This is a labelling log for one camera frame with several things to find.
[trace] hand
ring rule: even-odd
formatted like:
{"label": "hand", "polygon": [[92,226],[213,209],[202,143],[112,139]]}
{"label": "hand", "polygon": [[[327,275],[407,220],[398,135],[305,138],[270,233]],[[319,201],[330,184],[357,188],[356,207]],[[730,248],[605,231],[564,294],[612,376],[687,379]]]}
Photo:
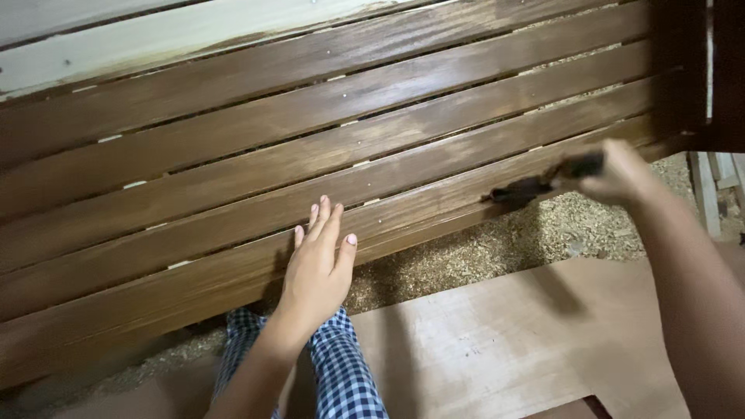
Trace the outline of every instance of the hand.
{"label": "hand", "polygon": [[562,180],[562,185],[602,204],[621,205],[627,209],[665,189],[647,162],[626,141],[606,139],[603,152],[605,160],[600,176],[574,182]]}
{"label": "hand", "polygon": [[311,207],[308,234],[301,226],[295,227],[295,251],[273,316],[286,319],[305,340],[339,309],[352,283],[357,236],[349,234],[343,240],[334,263],[343,212],[342,204],[336,204],[332,212],[331,201],[324,195],[320,205]]}

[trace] left hand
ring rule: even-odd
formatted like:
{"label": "left hand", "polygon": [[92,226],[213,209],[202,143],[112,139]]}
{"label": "left hand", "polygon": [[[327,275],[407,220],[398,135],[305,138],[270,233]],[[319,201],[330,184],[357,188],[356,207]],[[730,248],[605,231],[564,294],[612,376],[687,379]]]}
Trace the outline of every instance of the left hand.
{"label": "left hand", "polygon": [[295,251],[274,315],[288,319],[308,338],[339,309],[352,283],[357,236],[344,238],[334,261],[343,212],[342,204],[336,204],[332,212],[331,201],[324,195],[320,204],[311,207],[308,233],[295,227]]}

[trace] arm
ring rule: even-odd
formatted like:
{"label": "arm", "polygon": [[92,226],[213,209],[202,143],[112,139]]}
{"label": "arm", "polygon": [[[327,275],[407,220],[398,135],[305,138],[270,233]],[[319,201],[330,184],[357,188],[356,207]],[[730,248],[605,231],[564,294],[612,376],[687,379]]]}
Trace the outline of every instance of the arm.
{"label": "arm", "polygon": [[295,227],[295,252],[279,305],[206,418],[271,417],[300,351],[349,291],[357,250],[354,234],[345,238],[334,261],[343,211],[337,204],[332,213],[324,195],[311,208],[308,234]]}
{"label": "arm", "polygon": [[670,364],[694,418],[745,417],[745,294],[683,199],[625,142],[578,189],[627,209],[647,249]]}

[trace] white painted wood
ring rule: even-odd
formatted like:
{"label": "white painted wood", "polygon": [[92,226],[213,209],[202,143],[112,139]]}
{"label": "white painted wood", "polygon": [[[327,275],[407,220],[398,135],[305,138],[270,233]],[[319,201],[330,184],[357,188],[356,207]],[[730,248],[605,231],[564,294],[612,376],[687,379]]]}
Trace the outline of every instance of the white painted wood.
{"label": "white painted wood", "polygon": [[0,45],[41,37],[184,0],[3,0]]}
{"label": "white painted wood", "polygon": [[689,156],[694,179],[694,195],[696,195],[701,224],[711,237],[718,237],[722,230],[717,206],[717,186],[714,184],[708,157],[703,151],[691,151]]}
{"label": "white painted wood", "polygon": [[726,179],[735,174],[730,153],[708,153],[708,161],[711,165],[711,174],[714,180]]}
{"label": "white painted wood", "polygon": [[153,13],[0,51],[0,100],[248,45],[300,28],[324,28],[329,21],[392,4],[400,8],[423,1],[212,0]]}

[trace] blue checkered fabric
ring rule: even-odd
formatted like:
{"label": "blue checkered fabric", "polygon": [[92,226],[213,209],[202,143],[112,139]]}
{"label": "blue checkered fabric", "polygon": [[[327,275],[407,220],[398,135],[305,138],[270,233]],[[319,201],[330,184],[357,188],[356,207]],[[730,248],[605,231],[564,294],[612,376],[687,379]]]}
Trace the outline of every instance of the blue checkered fabric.
{"label": "blue checkered fabric", "polygon": [[[228,339],[212,400],[227,387],[267,319],[241,307],[227,315]],[[357,334],[346,310],[339,310],[308,341],[316,376],[316,418],[388,418]],[[273,419],[279,419],[274,410]]]}

